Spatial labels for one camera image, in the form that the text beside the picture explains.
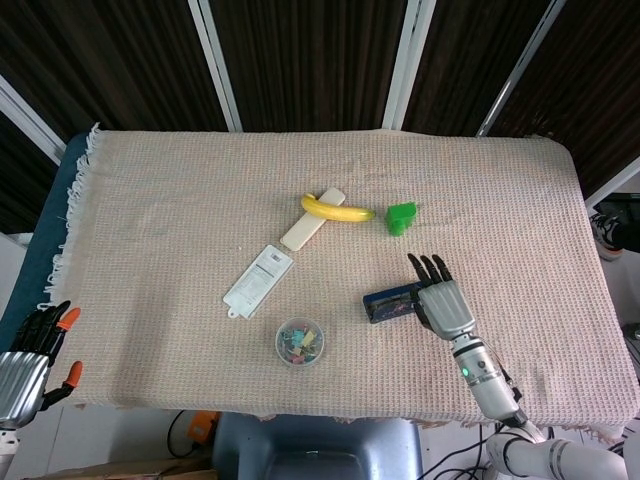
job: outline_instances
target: banana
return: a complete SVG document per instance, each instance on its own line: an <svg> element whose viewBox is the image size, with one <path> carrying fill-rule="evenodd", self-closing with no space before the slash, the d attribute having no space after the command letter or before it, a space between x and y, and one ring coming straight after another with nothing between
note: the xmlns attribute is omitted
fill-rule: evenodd
<svg viewBox="0 0 640 480"><path fill-rule="evenodd" d="M357 207L337 207L322 203L310 193L302 197L302 208L311 215L326 218L327 220L337 220L338 222L366 222L375 217L375 212L366 208Z"/></svg>

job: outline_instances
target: clear plastic cup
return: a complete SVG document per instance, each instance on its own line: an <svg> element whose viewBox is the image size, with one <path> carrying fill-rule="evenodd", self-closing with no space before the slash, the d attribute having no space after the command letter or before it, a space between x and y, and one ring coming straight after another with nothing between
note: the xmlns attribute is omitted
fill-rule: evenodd
<svg viewBox="0 0 640 480"><path fill-rule="evenodd" d="M276 333L276 352L287 365L313 365L323 350L324 333L316 322L308 318L291 318L280 325Z"/></svg>

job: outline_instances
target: robotic hand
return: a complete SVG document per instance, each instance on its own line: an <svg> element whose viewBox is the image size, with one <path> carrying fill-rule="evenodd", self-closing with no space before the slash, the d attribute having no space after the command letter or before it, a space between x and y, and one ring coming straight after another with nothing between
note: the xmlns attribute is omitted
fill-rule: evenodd
<svg viewBox="0 0 640 480"><path fill-rule="evenodd" d="M422 255L422 262L408 256L422 284L411 292L420 323L452 342L453 358L483 415L509 427L487 440L492 468L484 479L512 475L557 480L640 479L640 472L627 476L624 460L612 452L562 439L545 441L518 406L520 391L484 341L474 335L476 320L444 261L437 255L433 261Z"/></svg>
<svg viewBox="0 0 640 480"><path fill-rule="evenodd" d="M44 393L49 372L66 332L80 316L63 302L35 311L24 321L8 352L0 354L0 430L15 430L31 422L38 411L68 397L82 375L75 362L60 388Z"/></svg>

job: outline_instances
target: green toy block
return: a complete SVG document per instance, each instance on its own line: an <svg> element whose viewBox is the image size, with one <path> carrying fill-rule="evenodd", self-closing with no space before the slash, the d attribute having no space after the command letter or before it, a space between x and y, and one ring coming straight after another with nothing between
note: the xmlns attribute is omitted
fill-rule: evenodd
<svg viewBox="0 0 640 480"><path fill-rule="evenodd" d="M392 205L387 208L387 228L389 233L394 237L400 237L404 231L411 226L413 219L416 218L418 207L416 204L401 203L400 205Z"/></svg>

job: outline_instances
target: label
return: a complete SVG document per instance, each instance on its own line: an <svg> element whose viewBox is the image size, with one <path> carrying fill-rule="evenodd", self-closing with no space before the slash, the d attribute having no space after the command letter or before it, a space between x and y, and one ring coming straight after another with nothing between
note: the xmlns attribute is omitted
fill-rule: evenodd
<svg viewBox="0 0 640 480"><path fill-rule="evenodd" d="M273 245L267 245L224 296L229 318L251 318L269 292L293 265L293 260Z"/></svg>

